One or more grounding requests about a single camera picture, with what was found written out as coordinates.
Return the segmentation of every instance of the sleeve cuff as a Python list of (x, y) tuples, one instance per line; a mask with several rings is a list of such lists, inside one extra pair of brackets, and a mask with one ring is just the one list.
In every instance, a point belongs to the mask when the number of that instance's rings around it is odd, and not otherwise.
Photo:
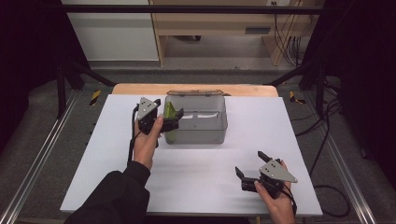
[(135, 179), (143, 187), (146, 186), (150, 176), (149, 169), (137, 161), (130, 161), (124, 173)]

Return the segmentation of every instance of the floor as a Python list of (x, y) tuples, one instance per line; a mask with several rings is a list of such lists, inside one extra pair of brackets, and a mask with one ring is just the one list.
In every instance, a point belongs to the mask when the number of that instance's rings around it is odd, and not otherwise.
[[(172, 37), (168, 42), (163, 67), (140, 64), (134, 69), (128, 66), (114, 69), (98, 63), (96, 66), (95, 71), (115, 82), (259, 85), (284, 75), (294, 67), (285, 61), (279, 67), (273, 67), (259, 37), (236, 36), (202, 36), (201, 41), (195, 41), (192, 36)], [(51, 146), (44, 164), (38, 167), (38, 174), (33, 178), (34, 184), (28, 189), (29, 194), (22, 198), (20, 207), (17, 207), (17, 223), (44, 223), (42, 219), (49, 221), (47, 223), (62, 223), (67, 217), (67, 214), (59, 211), (60, 205), (85, 146), (90, 140), (90, 133), (94, 129), (106, 96), (112, 90), (89, 77), (84, 76), (84, 79), (87, 84), (82, 91), (76, 93), (77, 98), (67, 122), (59, 136), (55, 137), (57, 141)], [(316, 121), (314, 110), (309, 104), (314, 93), (300, 91), (298, 80), (299, 78), (295, 77), (277, 87), (296, 133), (306, 130)], [(97, 103), (90, 105), (92, 95), (97, 90), (101, 90), (102, 93)], [(291, 91), (298, 101), (290, 99)], [(75, 92), (68, 91), (68, 95), (73, 94)], [(334, 98), (334, 92), (326, 90), (325, 100), (330, 102)], [(28, 111), (7, 148), (0, 155), (1, 213), (7, 210), (57, 121), (55, 82), (49, 82), (31, 91), (29, 100)], [(323, 131), (326, 130), (324, 127), (321, 126), (309, 134), (297, 137), (308, 170), (312, 167), (322, 144)], [(395, 190), (382, 175), (375, 161), (366, 160), (361, 156), (360, 144), (342, 113), (336, 111), (330, 117), (329, 127), (331, 127), (331, 138), (328, 139), (334, 141), (346, 161), (376, 223), (396, 223)], [(312, 174), (313, 183), (331, 185), (347, 195), (347, 185), (344, 184), (337, 168), (332, 158), (332, 146), (325, 144)], [(335, 190), (318, 189), (318, 199), (322, 209), (329, 213), (340, 215), (347, 210), (345, 200)], [(299, 223), (361, 223), (359, 211), (354, 209), (356, 207), (356, 204), (352, 204), (351, 211), (344, 217), (325, 214), (323, 217), (298, 218), (297, 221)], [(255, 218), (251, 218), (250, 222), (255, 223)]]

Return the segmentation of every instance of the gray carpet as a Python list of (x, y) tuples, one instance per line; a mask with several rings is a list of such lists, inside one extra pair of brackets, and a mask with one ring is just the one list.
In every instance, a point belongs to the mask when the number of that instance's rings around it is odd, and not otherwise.
[[(234, 70), (210, 74), (210, 72), (168, 71), (166, 76), (158, 71), (118, 71), (111, 74), (104, 71), (105, 77), (111, 77), (116, 82), (146, 82), (146, 83), (244, 83), (261, 84), (280, 76), (278, 71), (271, 74), (260, 72), (246, 72), (237, 75)], [(89, 105), (92, 94), (102, 90), (96, 105)], [(286, 108), (291, 119), (305, 118), (313, 113), (307, 104), (292, 103), (289, 99), (290, 90), (295, 91), (297, 99), (304, 99), (298, 88), (289, 83), (278, 87), (279, 95), (284, 98)], [(22, 208), (20, 218), (65, 219), (67, 214), (61, 213), (59, 208), (63, 201), (65, 190), (70, 184), (79, 160), (90, 140), (90, 132), (94, 129), (106, 95), (111, 88), (97, 83), (89, 83), (79, 94), (76, 106), (67, 121), (57, 144), (41, 171), (27, 201)], [(326, 100), (332, 96), (326, 94)], [(56, 85), (50, 82), (31, 92), (30, 106), (21, 125), (14, 133), (7, 148), (0, 156), (0, 211), (4, 211), (12, 199), (19, 184), (22, 182), (35, 155), (52, 127), (57, 113)], [(305, 130), (315, 122), (313, 116), (303, 120), (292, 121), (296, 133)], [(363, 159), (360, 146), (357, 143), (349, 125), (341, 114), (331, 117), (331, 133), (348, 162), (349, 168), (355, 176), (362, 193), (378, 223), (396, 223), (396, 193), (388, 180), (382, 175), (375, 161)], [(297, 138), (304, 156), (304, 162), (309, 170), (317, 155), (322, 141), (319, 130)], [(312, 176), (314, 185), (331, 185), (345, 193), (343, 184), (332, 163), (327, 148), (321, 154), (315, 172)], [(323, 209), (340, 214), (346, 210), (345, 202), (334, 191), (322, 189), (318, 195)], [(352, 208), (347, 217), (338, 218), (324, 215), (304, 220), (305, 223), (360, 223), (356, 212)]]

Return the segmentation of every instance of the hand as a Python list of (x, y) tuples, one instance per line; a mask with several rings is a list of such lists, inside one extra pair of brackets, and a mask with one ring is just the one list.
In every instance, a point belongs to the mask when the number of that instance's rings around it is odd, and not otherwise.
[(152, 157), (157, 146), (157, 139), (160, 137), (160, 130), (163, 126), (163, 116), (160, 115), (154, 122), (148, 135), (140, 132), (137, 121), (134, 122), (134, 161), (142, 163), (149, 170), (152, 167)]
[[(281, 162), (282, 166), (286, 167), (285, 162)], [(267, 205), (270, 217), (275, 224), (292, 224), (295, 223), (293, 209), (291, 207), (291, 200), (288, 196), (283, 193), (279, 194), (279, 197), (273, 199), (267, 189), (258, 181), (254, 182), (257, 192), (259, 193), (262, 200)], [(290, 182), (285, 181), (285, 186), (290, 189)]]

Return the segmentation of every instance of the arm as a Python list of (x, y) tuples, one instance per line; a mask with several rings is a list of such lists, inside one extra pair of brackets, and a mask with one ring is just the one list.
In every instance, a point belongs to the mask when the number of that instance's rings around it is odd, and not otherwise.
[[(286, 167), (285, 162), (282, 161), (282, 166)], [(270, 217), (275, 224), (294, 224), (295, 218), (291, 207), (291, 200), (289, 197), (281, 193), (278, 198), (273, 199), (267, 189), (258, 181), (254, 182), (257, 192), (259, 193), (262, 200), (267, 205)], [(285, 186), (290, 189), (290, 182), (285, 182)]]
[[(109, 173), (65, 224), (143, 223), (149, 205), (149, 191), (145, 186), (162, 126), (163, 118), (159, 117), (148, 135), (136, 135), (134, 161), (123, 173)], [(134, 128), (138, 133), (137, 123)]]

